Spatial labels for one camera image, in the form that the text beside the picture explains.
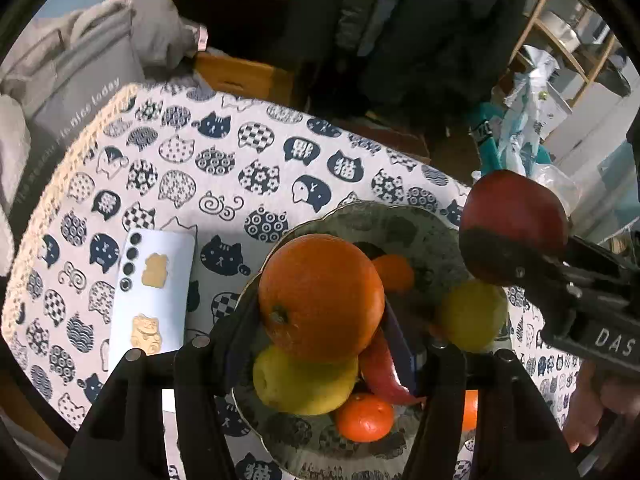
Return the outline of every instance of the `screw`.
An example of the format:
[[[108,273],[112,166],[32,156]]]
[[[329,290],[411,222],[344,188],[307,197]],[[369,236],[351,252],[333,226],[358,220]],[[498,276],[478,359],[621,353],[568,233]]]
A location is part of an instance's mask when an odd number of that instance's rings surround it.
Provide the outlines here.
[[[193,338],[193,340],[191,341],[191,344],[194,345],[196,348],[204,348],[210,342],[211,342],[211,339],[209,339],[209,337],[205,335],[197,335],[196,337]]]
[[[566,284],[566,291],[578,300],[582,297],[582,289],[573,283]]]
[[[516,358],[515,354],[506,348],[500,348],[495,352],[495,355],[507,363],[511,363]]]
[[[431,341],[431,346],[433,346],[434,348],[444,348],[445,346],[447,346],[447,342],[434,337]]]
[[[124,354],[124,357],[127,361],[133,362],[140,359],[141,355],[142,355],[142,350],[140,348],[132,348],[131,350],[127,351],[126,354]]]

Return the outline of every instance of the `tablecloth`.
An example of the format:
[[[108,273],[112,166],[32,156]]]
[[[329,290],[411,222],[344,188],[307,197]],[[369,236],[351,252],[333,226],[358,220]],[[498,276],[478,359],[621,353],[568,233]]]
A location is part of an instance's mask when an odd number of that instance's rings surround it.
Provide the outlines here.
[[[126,233],[189,231],[196,254],[186,339],[233,311],[287,230],[354,200],[410,204],[455,229],[468,189],[439,170],[289,108],[174,85],[123,88],[72,147],[23,240],[2,334],[36,389],[78,428],[106,380],[111,303]],[[579,362],[542,343],[540,311],[507,290],[504,335],[564,423]],[[233,406],[216,399],[240,478],[283,472]],[[175,415],[164,412],[172,478]],[[458,457],[470,467],[473,440]]]

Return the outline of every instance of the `lace trim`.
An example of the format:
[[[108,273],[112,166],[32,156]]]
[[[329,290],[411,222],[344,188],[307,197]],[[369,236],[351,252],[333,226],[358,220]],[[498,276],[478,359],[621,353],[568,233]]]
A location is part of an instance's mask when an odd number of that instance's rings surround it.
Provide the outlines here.
[[[139,90],[140,85],[129,84],[111,98],[69,147],[65,158],[57,166],[50,182],[42,192],[40,202],[29,219],[27,231],[20,241],[20,248],[12,264],[11,276],[7,284],[2,308],[2,337],[5,341],[10,341],[14,334],[15,322],[20,313],[20,303],[26,293],[29,275],[40,250],[42,237],[49,230],[50,220],[60,208],[71,178],[82,167],[84,157],[94,146],[98,134],[120,114],[124,105],[129,103],[130,97]]]

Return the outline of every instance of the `gray bag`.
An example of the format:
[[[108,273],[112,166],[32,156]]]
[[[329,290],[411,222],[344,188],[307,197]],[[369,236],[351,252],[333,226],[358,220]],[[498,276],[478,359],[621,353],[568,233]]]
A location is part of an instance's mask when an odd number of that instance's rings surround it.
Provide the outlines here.
[[[144,81],[131,44],[131,21],[130,6],[100,17],[24,82],[20,102],[31,133],[31,152],[9,218],[16,239],[80,131],[120,88]]]

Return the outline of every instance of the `wooden drawer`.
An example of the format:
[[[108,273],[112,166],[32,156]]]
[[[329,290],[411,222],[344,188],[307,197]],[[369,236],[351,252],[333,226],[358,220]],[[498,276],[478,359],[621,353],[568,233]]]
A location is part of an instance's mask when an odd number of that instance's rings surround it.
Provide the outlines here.
[[[294,74],[264,63],[198,54],[196,70],[214,89],[289,106]]]

